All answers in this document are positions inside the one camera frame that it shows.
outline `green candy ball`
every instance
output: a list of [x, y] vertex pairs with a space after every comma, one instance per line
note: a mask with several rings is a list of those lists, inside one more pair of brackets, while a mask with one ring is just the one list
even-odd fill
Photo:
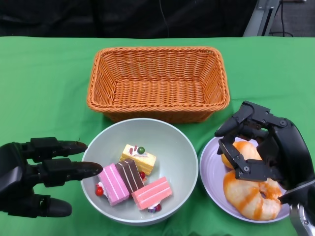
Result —
[[139, 147], [137, 151], [139, 154], [144, 154], [144, 147]]

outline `black curtain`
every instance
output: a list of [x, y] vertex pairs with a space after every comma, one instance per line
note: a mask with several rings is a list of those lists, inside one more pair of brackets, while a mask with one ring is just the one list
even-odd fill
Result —
[[[160, 0], [169, 37], [241, 37], [257, 0]], [[0, 0], [0, 36], [166, 38], [159, 0]]]

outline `orange wicker basket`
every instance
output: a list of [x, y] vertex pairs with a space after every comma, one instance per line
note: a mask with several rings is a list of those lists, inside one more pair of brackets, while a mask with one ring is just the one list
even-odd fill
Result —
[[109, 48], [94, 60], [87, 104], [112, 121], [201, 122], [230, 101], [219, 51], [210, 47]]

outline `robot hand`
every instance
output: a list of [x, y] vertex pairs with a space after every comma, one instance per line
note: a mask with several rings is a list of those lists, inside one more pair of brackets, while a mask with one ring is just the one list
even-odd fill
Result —
[[[35, 194], [33, 187], [43, 183], [46, 187], [62, 186], [70, 180], [82, 180], [102, 171], [93, 162], [71, 162], [55, 159], [84, 152], [87, 146], [56, 138], [36, 138], [25, 144], [8, 143], [0, 147], [0, 211], [8, 215], [36, 218], [71, 215], [69, 203]], [[29, 165], [32, 159], [37, 165]]]
[[[307, 146], [296, 126], [270, 109], [244, 101], [238, 112], [216, 132], [218, 154], [224, 153], [236, 178], [277, 181], [287, 192], [279, 199], [290, 205], [290, 219], [300, 236], [315, 235], [315, 173]], [[262, 158], [244, 160], [233, 146], [235, 137], [258, 142]]]

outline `bowl rim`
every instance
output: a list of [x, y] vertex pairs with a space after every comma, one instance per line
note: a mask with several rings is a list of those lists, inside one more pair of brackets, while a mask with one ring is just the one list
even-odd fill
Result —
[[202, 174], [203, 170], [201, 168], [202, 166], [202, 158], [204, 156], [204, 152], [206, 151], [207, 147], [210, 145], [211, 142], [213, 142], [215, 139], [220, 139], [222, 137], [213, 137], [207, 144], [206, 146], [203, 148], [202, 150], [202, 153], [200, 155], [200, 161], [199, 161], [199, 168], [200, 168], [200, 177], [201, 177], [201, 181], [202, 181], [202, 185], [203, 187], [205, 188], [206, 192], [208, 193], [209, 197], [212, 199], [212, 201], [215, 202], [215, 204], [220, 207], [222, 210], [224, 210], [226, 213], [228, 213], [229, 215], [239, 219], [239, 220], [243, 220], [243, 221], [246, 221], [246, 222], [250, 222], [250, 223], [255, 223], [255, 224], [267, 224], [267, 223], [274, 223], [274, 222], [277, 222], [277, 221], [281, 221], [283, 219], [285, 219], [286, 217], [288, 217], [290, 215], [290, 213], [288, 212], [286, 215], [282, 216], [282, 217], [279, 217], [279, 218], [276, 218], [276, 219], [273, 219], [273, 220], [265, 220], [265, 221], [261, 221], [261, 220], [250, 220], [244, 216], [239, 216], [239, 215], [236, 215], [230, 211], [228, 211], [227, 209], [225, 209], [221, 204], [218, 203], [218, 201], [216, 200], [216, 198], [214, 196], [212, 196], [212, 194], [209, 192], [208, 188], [205, 186], [204, 184], [204, 175]]
[[189, 191], [189, 193], [187, 194], [187, 196], [184, 198], [184, 200], [182, 200], [175, 208], [173, 208], [171, 211], [159, 216], [159, 217], [155, 217], [155, 218], [151, 218], [151, 219], [146, 219], [146, 220], [125, 220], [125, 219], [121, 219], [119, 217], [116, 217], [116, 216], [112, 216], [108, 213], [106, 213], [105, 211], [103, 211], [102, 209], [100, 209], [99, 207], [97, 207], [94, 202], [89, 198], [88, 196], [88, 193], [86, 192], [86, 189], [84, 187], [84, 184], [83, 184], [83, 181], [81, 181], [81, 187], [83, 189], [83, 192], [84, 192], [84, 195], [85, 197], [89, 200], [89, 202], [91, 203], [92, 206], [94, 206], [95, 209], [97, 209], [100, 213], [102, 213], [103, 215], [107, 216], [108, 218], [112, 219], [112, 220], [115, 220], [115, 221], [118, 221], [118, 222], [122, 222], [122, 223], [127, 223], [127, 224], [135, 224], [135, 223], [139, 223], [139, 224], [144, 224], [144, 223], [150, 223], [150, 222], [153, 222], [153, 221], [158, 221], [158, 220], [161, 220], [161, 219], [164, 219], [164, 218], [167, 218], [168, 216], [171, 216], [173, 213], [175, 213], [186, 201], [187, 199], [190, 197], [190, 195], [192, 194], [193, 190], [195, 189], [195, 186], [196, 186], [196, 183], [197, 183], [197, 179], [198, 179], [198, 175], [199, 175], [199, 163], [198, 163], [198, 157], [197, 157], [197, 153], [196, 153], [196, 150], [195, 148], [193, 147], [191, 141], [188, 139], [188, 137], [182, 132], [180, 131], [178, 128], [176, 128], [175, 126], [167, 123], [167, 122], [164, 122], [164, 121], [161, 121], [161, 120], [158, 120], [158, 119], [151, 119], [151, 118], [134, 118], [134, 119], [127, 119], [127, 120], [123, 120], [123, 121], [120, 121], [120, 122], [117, 122], [115, 124], [112, 124], [110, 125], [109, 127], [107, 127], [106, 129], [104, 129], [103, 131], [101, 131], [89, 144], [88, 148], [86, 149], [86, 151], [84, 152], [83, 154], [83, 158], [82, 158], [82, 161], [84, 161], [84, 158], [85, 158], [85, 155], [87, 153], [87, 151], [89, 150], [91, 144], [102, 134], [104, 133], [105, 131], [107, 131], [108, 129], [110, 129], [111, 127], [113, 126], [116, 126], [116, 125], [119, 125], [121, 123], [124, 123], [124, 122], [128, 122], [128, 121], [133, 121], [133, 120], [151, 120], [151, 121], [156, 121], [156, 122], [160, 122], [160, 123], [163, 123], [163, 124], [166, 124], [170, 127], [172, 127], [173, 129], [177, 130], [181, 135], [183, 135], [183, 137], [188, 141], [190, 147], [192, 148], [193, 150], [193, 153], [194, 153], [194, 157], [195, 157], [195, 161], [196, 161], [196, 175], [195, 175], [195, 179], [193, 181], [193, 185]]

